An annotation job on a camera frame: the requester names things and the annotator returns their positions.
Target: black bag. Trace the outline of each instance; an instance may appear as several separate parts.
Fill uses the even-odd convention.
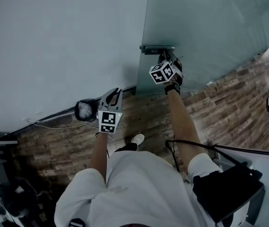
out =
[[[224,172],[215,171],[204,177],[193,178],[193,192],[215,223],[231,216],[264,188],[263,183],[259,181],[262,173],[248,168],[246,162],[240,163],[215,147],[186,140],[167,140],[168,148],[170,148],[169,142],[191,144],[214,150],[235,164]]]

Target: person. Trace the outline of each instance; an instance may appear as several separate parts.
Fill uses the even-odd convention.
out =
[[[174,87],[165,83],[176,140],[200,143],[194,123]],[[78,172],[56,204],[57,227],[214,227],[217,225],[197,201],[194,176],[220,168],[203,148],[177,143],[188,182],[156,155],[136,151],[144,135],[107,159],[107,134],[99,133],[88,169]]]

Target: power cord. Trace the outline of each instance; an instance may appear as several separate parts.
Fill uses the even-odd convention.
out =
[[[173,142],[173,154],[175,155],[174,143],[175,142]],[[176,163],[177,163],[177,166],[178,166],[178,169],[179,169],[180,165],[178,164],[177,156],[175,156],[175,159],[176,159]]]
[[[47,128],[47,129],[50,129],[50,130],[63,130],[63,129],[69,129],[69,128],[76,128],[76,127],[80,127],[80,126],[84,126],[84,125],[85,125],[85,126],[89,126],[89,127],[93,128],[93,129],[97,129],[97,130],[98,130],[97,127],[91,126],[91,125],[86,124],[86,123],[83,123],[83,124],[80,124],[80,125],[75,125],[75,126],[52,128],[52,127],[47,127],[47,126],[44,126],[44,125],[39,125],[39,124],[30,122],[28,119],[27,119],[26,121],[27,121],[28,123],[31,123],[31,124],[37,126],[37,127],[43,127],[43,128]],[[114,142],[115,148],[117,149],[117,147],[116,147],[116,143],[115,143],[115,141],[114,141],[114,138],[113,138],[112,136],[110,136],[110,135],[108,135],[108,136],[112,139],[112,141]]]
[[[172,156],[173,156],[173,159],[174,159],[174,163],[175,163],[176,170],[180,173],[181,171],[180,171],[180,167],[179,167],[179,165],[178,165],[178,160],[177,160],[177,158],[176,158],[176,156],[175,156],[174,142],[173,142],[173,150],[171,149],[171,147],[169,146],[169,144],[165,144],[165,146],[171,151]]]

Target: wood-pattern flooring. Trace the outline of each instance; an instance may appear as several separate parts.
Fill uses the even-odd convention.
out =
[[[199,92],[183,92],[200,140],[206,144],[269,149],[269,57],[231,71]],[[166,95],[137,97],[124,93],[123,116],[113,135],[117,148],[137,133],[145,135],[142,148],[174,165],[165,140],[173,138]],[[48,127],[79,125],[73,114],[43,123]],[[87,168],[97,130],[88,126],[50,130],[30,126],[15,133],[19,145],[11,148],[18,175],[39,179],[59,196],[74,175]],[[108,150],[116,147],[109,139]]]

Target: sneaker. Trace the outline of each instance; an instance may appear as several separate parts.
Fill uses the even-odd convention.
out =
[[[136,136],[134,136],[131,140],[131,143],[135,143],[138,146],[143,143],[145,136],[143,134],[137,134]]]

